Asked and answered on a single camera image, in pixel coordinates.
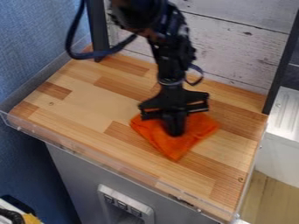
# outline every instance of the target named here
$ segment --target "blue fabric panel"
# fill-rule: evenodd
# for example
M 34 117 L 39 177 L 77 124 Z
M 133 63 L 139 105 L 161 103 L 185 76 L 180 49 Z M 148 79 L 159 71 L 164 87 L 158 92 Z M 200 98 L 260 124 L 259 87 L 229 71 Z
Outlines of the blue fabric panel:
M 64 52 L 79 0 L 0 1 L 0 103 Z M 89 33 L 84 18 L 77 40 Z M 10 194 L 44 223 L 79 223 L 43 143 L 0 122 L 0 196 Z

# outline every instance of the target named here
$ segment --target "white wall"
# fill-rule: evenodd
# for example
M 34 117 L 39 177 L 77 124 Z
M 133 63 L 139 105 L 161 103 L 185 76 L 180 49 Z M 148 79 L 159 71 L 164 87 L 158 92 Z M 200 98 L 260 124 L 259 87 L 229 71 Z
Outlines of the white wall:
M 298 0 L 173 0 L 191 28 L 195 64 L 210 79 L 266 94 L 293 24 Z M 109 23 L 111 45 L 129 34 Z M 144 38 L 126 54 L 152 60 Z

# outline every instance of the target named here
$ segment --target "wooden tabletop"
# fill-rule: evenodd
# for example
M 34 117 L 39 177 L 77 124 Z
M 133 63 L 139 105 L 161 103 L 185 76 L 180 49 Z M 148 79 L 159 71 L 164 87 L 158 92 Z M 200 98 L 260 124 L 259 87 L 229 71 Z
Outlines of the wooden tabletop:
M 221 128 L 177 163 L 129 127 L 137 104 L 158 91 L 156 65 L 138 59 L 72 60 L 10 112 L 24 122 L 10 121 L 24 129 L 33 123 L 36 136 L 229 221 L 265 127 L 265 96 L 212 80 L 186 88 L 211 95 L 208 114 Z

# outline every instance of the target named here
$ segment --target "orange towel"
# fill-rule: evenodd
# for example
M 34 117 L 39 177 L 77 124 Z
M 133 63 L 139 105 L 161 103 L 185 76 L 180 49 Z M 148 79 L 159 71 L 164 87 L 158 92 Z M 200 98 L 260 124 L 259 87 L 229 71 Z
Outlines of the orange towel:
M 178 161 L 194 144 L 219 128 L 219 124 L 204 113 L 191 114 L 186 120 L 185 133 L 177 137 L 166 133 L 161 120 L 142 121 L 140 115 L 137 115 L 130 125 L 167 158 Z

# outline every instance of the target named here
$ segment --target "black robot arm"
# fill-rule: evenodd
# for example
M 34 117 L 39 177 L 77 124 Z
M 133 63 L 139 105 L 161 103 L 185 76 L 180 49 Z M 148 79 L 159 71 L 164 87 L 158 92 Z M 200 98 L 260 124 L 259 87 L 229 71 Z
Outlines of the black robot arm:
M 81 1 L 80 11 L 67 36 L 66 50 L 70 56 L 80 60 L 104 58 L 120 51 L 132 42 L 136 35 L 145 37 L 158 65 L 157 80 L 161 90 L 158 95 L 139 105 L 142 119 L 162 119 L 166 131 L 171 136 L 182 136 L 186 117 L 190 113 L 207 111 L 209 97 L 207 93 L 183 88 L 184 81 L 194 86 L 203 79 L 202 76 L 193 83 L 186 79 L 186 71 L 189 68 L 202 75 L 203 71 L 192 64 L 196 59 L 196 49 L 191 44 L 184 15 L 175 4 L 167 0 L 111 0 L 112 20 L 122 29 L 134 34 L 108 51 L 74 54 L 71 45 L 83 13 L 82 7 L 84 9 L 85 0 Z

